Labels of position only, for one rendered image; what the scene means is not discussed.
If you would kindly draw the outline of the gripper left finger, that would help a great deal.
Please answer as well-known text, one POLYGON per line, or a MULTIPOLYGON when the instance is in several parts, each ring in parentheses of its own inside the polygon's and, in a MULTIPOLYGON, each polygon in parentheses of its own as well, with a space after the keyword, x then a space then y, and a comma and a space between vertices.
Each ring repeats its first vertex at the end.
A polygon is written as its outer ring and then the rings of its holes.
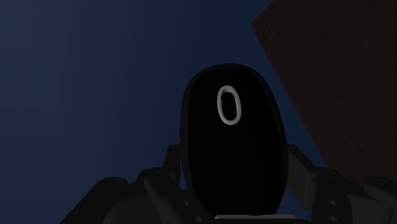
POLYGON ((133 183, 98 181, 59 224, 206 224, 206 209, 179 187, 186 148, 167 148, 161 167, 141 171, 133 183))

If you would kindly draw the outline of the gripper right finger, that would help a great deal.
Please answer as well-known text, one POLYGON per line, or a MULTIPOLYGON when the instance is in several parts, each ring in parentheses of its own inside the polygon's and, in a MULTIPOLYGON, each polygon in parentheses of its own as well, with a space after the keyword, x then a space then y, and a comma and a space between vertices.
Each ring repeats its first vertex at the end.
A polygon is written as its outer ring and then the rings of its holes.
POLYGON ((315 166, 288 145, 288 187, 310 224, 397 224, 397 182, 371 177, 355 184, 337 171, 315 166))

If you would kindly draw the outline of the black computer mouse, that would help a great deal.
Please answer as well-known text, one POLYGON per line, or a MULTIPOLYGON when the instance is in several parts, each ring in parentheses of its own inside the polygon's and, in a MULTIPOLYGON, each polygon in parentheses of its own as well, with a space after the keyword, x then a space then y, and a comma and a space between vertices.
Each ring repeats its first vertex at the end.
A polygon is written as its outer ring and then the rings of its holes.
POLYGON ((179 136, 186 185, 213 216, 277 212, 288 178, 286 135, 258 72, 220 64, 196 74, 184 92, 179 136))

